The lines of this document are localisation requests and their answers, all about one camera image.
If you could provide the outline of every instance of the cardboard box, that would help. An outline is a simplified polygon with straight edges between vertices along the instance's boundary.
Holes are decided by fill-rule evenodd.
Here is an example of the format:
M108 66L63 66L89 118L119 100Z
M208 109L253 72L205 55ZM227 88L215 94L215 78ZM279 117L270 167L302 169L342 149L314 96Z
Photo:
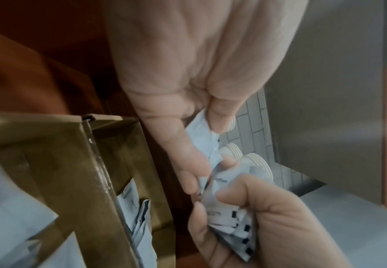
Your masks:
M151 200L158 267L175 267L175 230L135 118L0 113L0 164L59 217L38 236L45 259L75 232L87 267L141 267L116 194L133 177Z

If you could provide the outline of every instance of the black square mark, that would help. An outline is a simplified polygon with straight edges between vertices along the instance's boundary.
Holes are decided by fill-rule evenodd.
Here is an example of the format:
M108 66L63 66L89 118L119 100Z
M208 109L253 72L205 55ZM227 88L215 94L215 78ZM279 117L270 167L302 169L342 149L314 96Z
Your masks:
M251 256L252 253L254 253L254 250L251 249L251 248L247 248L247 249L245 250L245 253L248 254L249 256Z

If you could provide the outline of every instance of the hand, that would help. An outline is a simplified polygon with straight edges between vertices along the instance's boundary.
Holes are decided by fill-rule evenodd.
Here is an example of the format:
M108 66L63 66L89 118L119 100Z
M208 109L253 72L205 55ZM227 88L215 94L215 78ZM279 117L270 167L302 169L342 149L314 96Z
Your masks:
M282 61L307 0L105 0L122 88L151 135L176 164L186 193L211 168L185 120L208 107L223 132Z
M248 263L243 262L208 229L205 207L195 202L189 232L212 268L350 267L323 226L291 192L244 174L228 188L218 191L217 199L227 204L249 206L255 211L259 243L255 256Z

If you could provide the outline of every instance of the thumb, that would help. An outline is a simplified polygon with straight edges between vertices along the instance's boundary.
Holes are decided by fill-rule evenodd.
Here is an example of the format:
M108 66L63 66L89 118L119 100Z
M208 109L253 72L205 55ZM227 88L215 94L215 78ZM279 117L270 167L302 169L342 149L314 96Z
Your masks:
M207 110L211 130L218 134L224 132L244 102L245 100L212 98Z
M293 193L261 180L241 174L228 187L216 193L220 202L240 207L249 206L255 212L280 213L287 208L298 208L302 202Z

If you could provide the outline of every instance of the stack of packets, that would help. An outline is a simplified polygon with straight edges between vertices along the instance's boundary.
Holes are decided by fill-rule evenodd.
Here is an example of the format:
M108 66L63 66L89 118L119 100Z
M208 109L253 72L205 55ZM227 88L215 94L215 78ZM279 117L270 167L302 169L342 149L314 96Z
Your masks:
M144 268L157 267L157 254L152 247L152 228L150 225L150 201L146 199L139 205L139 194L133 179L117 196L124 220L132 232L132 243L139 253Z
M198 113L187 126L186 132L193 144L207 156L212 168L210 179L199 178L201 202L207 211L208 226L221 242L227 244L241 259L249 261L256 247L257 224L254 213L248 208L219 202L215 198L215 193L227 187L240 174L252 174L267 180L264 169L240 164L228 170L221 170L218 164L223 158L218 151L218 134L210 130L205 110Z
M21 190L0 166L0 268L85 268L74 233L48 259L38 262L41 241L31 237L57 217Z

